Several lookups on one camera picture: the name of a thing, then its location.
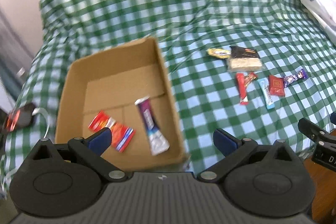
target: open cardboard box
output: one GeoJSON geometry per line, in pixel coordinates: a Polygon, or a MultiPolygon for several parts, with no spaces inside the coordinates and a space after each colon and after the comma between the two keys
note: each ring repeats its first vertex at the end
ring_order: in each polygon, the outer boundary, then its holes
{"type": "Polygon", "coordinates": [[[102,155],[118,168],[147,170],[187,160],[179,117],[164,60],[152,37],[126,43],[75,61],[64,85],[56,143],[93,134],[90,122],[100,110],[136,133],[120,153],[109,147],[102,155]],[[170,148],[152,156],[144,124],[134,102],[150,96],[154,116],[170,148]]]}

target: green and white checkered cloth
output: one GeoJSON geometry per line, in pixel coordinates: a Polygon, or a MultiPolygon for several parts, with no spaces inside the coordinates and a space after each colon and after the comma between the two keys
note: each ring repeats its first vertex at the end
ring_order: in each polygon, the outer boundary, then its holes
{"type": "MultiPolygon", "coordinates": [[[[223,128],[237,138],[272,144],[285,139],[297,153],[310,146],[298,132],[306,117],[326,130],[336,110],[336,47],[308,17],[300,0],[41,0],[44,44],[33,61],[18,106],[33,101],[51,117],[53,139],[67,71],[76,59],[151,35],[169,70],[180,127],[191,170],[196,173],[222,158],[212,133],[223,128]],[[304,68],[309,79],[273,97],[267,110],[256,82],[249,104],[239,104],[235,74],[210,57],[207,48],[230,45],[256,49],[266,69],[258,77],[291,75],[304,68]]],[[[11,175],[36,142],[46,123],[37,117],[30,128],[7,137],[1,181],[11,175]]]]}

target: brown wooden surface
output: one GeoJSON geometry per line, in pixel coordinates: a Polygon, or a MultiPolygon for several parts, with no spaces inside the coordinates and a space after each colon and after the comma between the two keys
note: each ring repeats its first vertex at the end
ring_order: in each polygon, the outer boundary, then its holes
{"type": "Polygon", "coordinates": [[[315,182],[316,195],[313,201],[313,220],[318,224],[331,224],[334,216],[332,209],[336,205],[336,172],[307,159],[304,161],[311,178],[315,182]]]}

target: blue snack stick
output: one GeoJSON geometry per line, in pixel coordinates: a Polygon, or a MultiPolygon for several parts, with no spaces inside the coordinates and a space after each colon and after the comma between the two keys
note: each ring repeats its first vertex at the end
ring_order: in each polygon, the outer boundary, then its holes
{"type": "Polygon", "coordinates": [[[333,112],[333,113],[330,114],[330,121],[333,124],[336,124],[336,112],[333,112]]]}
{"type": "Polygon", "coordinates": [[[258,83],[259,83],[259,85],[261,87],[262,93],[264,94],[265,101],[266,101],[266,108],[267,109],[274,108],[275,105],[273,103],[271,95],[269,94],[267,79],[263,78],[263,79],[258,79],[257,81],[258,81],[258,83]]]}
{"type": "Polygon", "coordinates": [[[300,69],[298,73],[290,76],[283,77],[283,87],[288,87],[291,83],[297,81],[298,79],[307,79],[308,75],[304,69],[300,69]]]}

